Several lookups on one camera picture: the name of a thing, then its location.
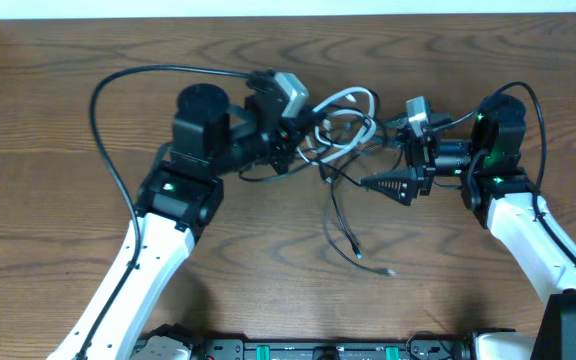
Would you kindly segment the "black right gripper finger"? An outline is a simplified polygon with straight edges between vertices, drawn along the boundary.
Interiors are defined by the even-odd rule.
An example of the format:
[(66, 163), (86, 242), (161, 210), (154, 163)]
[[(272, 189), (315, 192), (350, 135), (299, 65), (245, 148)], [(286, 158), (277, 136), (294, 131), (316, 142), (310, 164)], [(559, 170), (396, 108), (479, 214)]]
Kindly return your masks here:
[(403, 149), (410, 140), (410, 125), (406, 115), (392, 118), (384, 123), (380, 144), (392, 149)]
[(418, 176), (414, 167), (364, 177), (360, 184), (404, 206), (410, 206), (418, 194)]

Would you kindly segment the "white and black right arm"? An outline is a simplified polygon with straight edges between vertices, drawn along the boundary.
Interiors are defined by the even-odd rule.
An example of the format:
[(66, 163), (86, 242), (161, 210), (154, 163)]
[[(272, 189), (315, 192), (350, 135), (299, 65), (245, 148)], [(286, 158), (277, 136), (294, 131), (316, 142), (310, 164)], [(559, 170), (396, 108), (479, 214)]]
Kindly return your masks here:
[(442, 359), (576, 359), (576, 243), (550, 212), (540, 183), (520, 167), (524, 104), (496, 92), (473, 111), (468, 139), (446, 139), (454, 125), (423, 97), (407, 102), (393, 122), (405, 166), (361, 180), (366, 189), (408, 206), (438, 177), (456, 177), (466, 209), (511, 253), (545, 306), (536, 337), (512, 329), (474, 331)]

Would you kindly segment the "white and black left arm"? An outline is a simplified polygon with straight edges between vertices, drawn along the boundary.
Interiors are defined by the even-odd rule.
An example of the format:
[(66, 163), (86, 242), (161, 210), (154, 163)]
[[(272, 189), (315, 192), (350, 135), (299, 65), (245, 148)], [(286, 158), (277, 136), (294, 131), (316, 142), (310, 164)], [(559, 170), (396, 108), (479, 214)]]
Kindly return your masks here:
[(316, 115), (292, 73), (245, 75), (243, 106), (212, 84), (177, 97), (172, 140), (126, 201), (131, 221), (121, 250), (53, 359), (127, 359), (172, 275), (189, 257), (224, 197), (222, 175), (249, 165), (286, 173)]

